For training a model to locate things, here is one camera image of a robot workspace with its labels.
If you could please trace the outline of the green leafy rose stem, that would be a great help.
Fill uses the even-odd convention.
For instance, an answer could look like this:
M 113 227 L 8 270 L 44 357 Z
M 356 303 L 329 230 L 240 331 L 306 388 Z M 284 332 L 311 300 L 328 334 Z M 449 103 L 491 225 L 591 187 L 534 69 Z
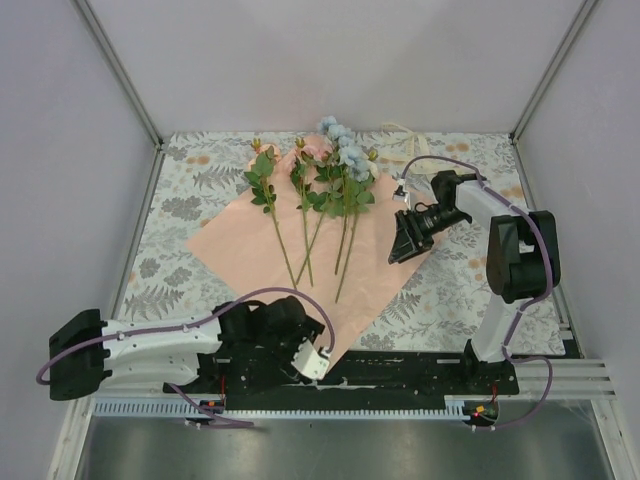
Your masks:
M 324 217 L 341 220 L 334 265 L 334 274 L 339 277 L 335 303 L 344 290 L 360 217 L 375 203 L 372 187 L 379 176 L 377 158 L 374 149 L 340 147 L 326 154 L 316 167 L 315 181 L 326 186 L 320 194 L 319 211 Z

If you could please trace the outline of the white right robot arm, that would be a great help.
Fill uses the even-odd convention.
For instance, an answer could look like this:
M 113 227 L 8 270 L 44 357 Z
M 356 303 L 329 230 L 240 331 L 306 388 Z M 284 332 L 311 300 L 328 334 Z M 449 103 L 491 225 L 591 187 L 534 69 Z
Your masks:
M 479 175 L 437 173 L 436 202 L 411 202 L 403 178 L 393 199 L 396 234 L 388 257 L 401 264 L 432 249 L 435 236 L 460 223 L 476 223 L 488 234 L 486 279 L 491 298 L 478 330 L 465 345 L 458 381 L 467 392 L 483 392 L 494 381 L 492 365 L 509 359 L 508 344 L 526 308 L 548 297 L 560 281 L 556 221 L 548 211 L 529 211 L 494 191 Z

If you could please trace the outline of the blue fake hydrangea stem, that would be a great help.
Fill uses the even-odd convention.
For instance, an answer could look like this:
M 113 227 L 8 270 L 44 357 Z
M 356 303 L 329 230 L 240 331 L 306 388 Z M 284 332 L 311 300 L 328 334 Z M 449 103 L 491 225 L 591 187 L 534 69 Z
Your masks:
M 334 273 L 338 274 L 345 248 L 350 218 L 366 210 L 374 202 L 369 192 L 374 183 L 370 158 L 356 143 L 355 133 L 340 124 L 333 116 L 320 120 L 319 132 L 326 137 L 332 147 L 324 165 L 317 168 L 316 180 L 326 183 L 327 199 L 322 204 L 322 212 L 330 218 L 341 219 L 341 234 Z

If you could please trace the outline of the orange fake rose stem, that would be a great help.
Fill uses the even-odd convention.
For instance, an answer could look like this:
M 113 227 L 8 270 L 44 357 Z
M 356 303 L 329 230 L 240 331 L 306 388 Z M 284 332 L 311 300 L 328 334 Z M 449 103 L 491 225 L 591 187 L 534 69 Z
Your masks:
M 256 156 L 254 161 L 244 172 L 244 177 L 248 181 L 253 194 L 251 203 L 261 207 L 263 213 L 271 218 L 291 286 L 294 289 L 297 289 L 297 283 L 294 279 L 291 263 L 277 218 L 277 194 L 274 184 L 272 183 L 272 177 L 275 174 L 277 164 L 275 147 L 272 144 L 263 145 L 259 138 L 254 137 L 251 141 L 251 148 Z

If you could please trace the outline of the cream ribbon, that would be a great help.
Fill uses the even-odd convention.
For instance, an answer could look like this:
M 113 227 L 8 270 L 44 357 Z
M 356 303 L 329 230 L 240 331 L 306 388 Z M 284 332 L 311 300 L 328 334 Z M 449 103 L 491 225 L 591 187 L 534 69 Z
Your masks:
M 381 148 L 378 164 L 384 173 L 396 168 L 404 168 L 415 157 L 430 155 L 431 149 L 424 133 L 393 122 L 382 123 L 380 127 Z

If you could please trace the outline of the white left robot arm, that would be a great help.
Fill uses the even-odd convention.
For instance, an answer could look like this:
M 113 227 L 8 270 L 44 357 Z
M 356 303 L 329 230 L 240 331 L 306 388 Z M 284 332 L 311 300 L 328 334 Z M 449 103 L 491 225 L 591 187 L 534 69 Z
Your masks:
M 36 381 L 48 387 L 53 401 L 115 387 L 224 396 L 242 363 L 256 353 L 294 380 L 321 380 L 331 349 L 317 348 L 315 341 L 330 329 L 293 295 L 271 303 L 242 298 L 202 318 L 147 326 L 106 320 L 89 309 L 50 337 L 49 361 Z

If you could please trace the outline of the pink fake rose stem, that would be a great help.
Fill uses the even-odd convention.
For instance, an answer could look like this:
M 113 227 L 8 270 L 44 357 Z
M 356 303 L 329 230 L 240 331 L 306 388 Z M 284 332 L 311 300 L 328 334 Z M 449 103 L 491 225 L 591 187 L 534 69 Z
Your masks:
M 312 236 L 309 233 L 309 212 L 319 202 L 319 194 L 314 191 L 312 174 L 315 169 L 324 165 L 324 160 L 331 154 L 332 147 L 320 135 L 299 137 L 295 141 L 293 160 L 289 170 L 289 178 L 298 195 L 296 207 L 302 215 L 305 257 L 298 274 L 297 282 L 307 273 L 309 284 L 314 286 L 314 274 L 311 263 Z

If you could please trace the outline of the pink wrapping paper sheet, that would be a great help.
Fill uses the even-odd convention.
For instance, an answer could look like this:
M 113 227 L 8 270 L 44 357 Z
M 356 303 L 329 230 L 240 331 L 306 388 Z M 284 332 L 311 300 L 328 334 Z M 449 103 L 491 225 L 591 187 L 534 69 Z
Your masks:
M 280 297 L 280 288 L 304 293 L 308 311 L 323 308 L 334 328 L 337 360 L 390 305 L 421 265 L 419 258 L 389 264 L 395 237 L 394 179 L 375 182 L 375 202 L 355 227 L 317 212 L 302 213 L 299 196 L 283 173 L 275 176 L 273 213 L 264 212 L 245 191 L 186 243 L 188 250 L 239 296 Z

